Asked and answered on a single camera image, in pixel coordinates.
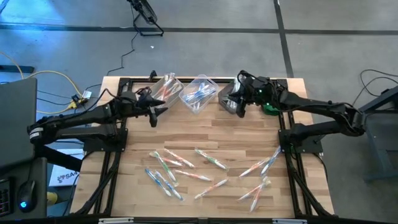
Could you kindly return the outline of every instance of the plastic box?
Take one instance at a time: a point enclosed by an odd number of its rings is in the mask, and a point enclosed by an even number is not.
[[[198,114],[217,95],[217,92],[218,85],[215,82],[206,75],[199,75],[180,92],[179,96],[192,113]]]
[[[163,108],[163,107],[171,108],[177,102],[178,95],[180,94],[180,92],[184,89],[184,84],[180,82],[180,80],[175,78],[174,75],[169,75],[169,76],[173,78],[175,82],[178,83],[177,85],[181,87],[181,90],[178,90],[177,92],[169,96],[164,104],[157,106],[158,108]],[[163,87],[164,83],[165,83],[165,76],[162,79],[160,79],[157,83],[151,86],[150,89],[152,90],[152,93],[150,95],[155,99],[162,100],[159,97],[155,97],[155,94]]]
[[[228,106],[228,95],[232,93],[234,86],[235,83],[232,81],[218,93],[218,103],[230,114],[236,114],[236,107],[231,108]]]

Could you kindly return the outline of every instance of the clear plastic container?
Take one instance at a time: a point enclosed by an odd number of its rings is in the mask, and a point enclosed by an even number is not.
[[[178,99],[178,94],[184,89],[184,84],[175,77],[174,73],[166,74],[150,88],[150,94],[156,100],[164,100],[165,103],[157,106],[158,108],[171,108]]]
[[[194,114],[200,113],[217,95],[218,85],[206,75],[199,75],[179,94],[180,99]]]

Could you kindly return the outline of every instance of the concrete floor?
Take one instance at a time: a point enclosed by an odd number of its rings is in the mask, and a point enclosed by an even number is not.
[[[394,0],[280,0],[286,29],[398,30]],[[277,29],[273,0],[150,0],[164,27]],[[10,0],[0,14],[0,25],[47,24],[63,26],[131,27],[125,0]],[[0,50],[20,65],[68,74],[84,89],[101,83],[106,72],[120,66],[130,51],[135,32],[70,32],[0,30]],[[373,68],[398,74],[397,35],[287,35],[294,77],[304,78],[309,97],[352,102],[362,86],[360,71]],[[286,77],[279,34],[167,32],[164,37],[134,40],[136,51],[124,58],[123,70],[111,75],[163,74],[235,76],[245,69],[255,75]],[[0,63],[9,63],[0,58]],[[378,76],[366,74],[365,81]],[[39,89],[71,96],[73,88],[62,77],[37,77]],[[1,80],[20,79],[2,73]],[[394,86],[384,80],[370,86],[380,93]],[[39,93],[41,98],[62,99]],[[373,99],[363,93],[356,106]],[[38,101],[38,109],[57,111],[63,106]],[[315,122],[325,118],[314,116]],[[366,137],[340,134],[322,141],[331,199],[337,215],[345,218],[398,222],[397,179],[365,184],[363,175],[374,172]],[[52,208],[49,215],[60,215]]]

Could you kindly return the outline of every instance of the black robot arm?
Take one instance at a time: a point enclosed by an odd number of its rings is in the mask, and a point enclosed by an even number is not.
[[[167,108],[155,108],[155,106],[162,105],[165,102],[153,99],[148,87],[135,93],[127,91],[123,92],[121,96],[113,97],[106,104],[97,106],[91,111],[86,110],[76,114],[43,117],[35,124],[27,127],[31,143],[36,146],[50,144],[60,138],[80,136],[76,134],[79,129],[73,128],[76,126],[91,123],[116,124],[116,121],[122,118],[142,115],[149,116],[150,125],[156,127],[158,115],[167,110]],[[95,133],[84,133],[84,135],[93,135],[95,137]]]
[[[277,80],[266,77],[255,77],[242,70],[238,74],[240,89],[229,95],[237,103],[236,114],[243,118],[246,105],[270,104],[281,112],[294,110],[320,114],[333,118],[334,121],[303,125],[295,124],[287,140],[300,144],[300,141],[322,134],[342,133],[347,136],[360,136],[364,133],[365,115],[348,103],[333,103],[299,97],[287,91]]]

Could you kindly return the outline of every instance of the wooden plank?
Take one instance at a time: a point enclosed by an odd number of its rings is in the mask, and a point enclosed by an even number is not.
[[[101,89],[107,88],[116,94],[119,78],[104,77]],[[152,84],[136,83],[134,90],[147,85]],[[289,78],[288,85],[290,91],[307,97],[303,79]],[[111,96],[106,93],[100,103],[110,99]],[[255,212],[249,213],[251,199],[241,203],[236,201],[261,183],[260,170],[255,170],[243,179],[238,177],[239,174],[257,161],[271,156],[278,145],[277,117],[264,115],[257,106],[248,106],[247,111],[245,118],[238,118],[224,111],[215,98],[200,114],[192,114],[182,102],[178,101],[159,117],[156,128],[150,127],[148,118],[129,118],[127,120],[129,137],[126,151],[121,158],[112,216],[293,217],[286,163],[282,156],[278,157],[269,170],[272,183],[261,193]],[[312,124],[309,113],[295,111],[294,116],[296,122]],[[185,200],[180,202],[175,197],[166,196],[144,172],[144,169],[149,167],[160,171],[166,177],[159,163],[149,156],[149,152],[158,150],[163,156],[168,157],[163,151],[165,147],[188,159],[197,167],[183,170],[208,176],[214,181],[209,183],[176,174],[179,182],[177,190]],[[226,172],[210,164],[195,153],[193,150],[195,147],[226,164],[229,170]],[[102,159],[103,153],[95,152],[83,161],[71,211],[78,210],[98,185]],[[308,187],[320,203],[333,213],[323,166],[312,155],[303,155],[303,164]],[[199,200],[193,199],[196,194],[225,178],[229,181],[224,186]],[[298,197],[302,204],[300,190]]]

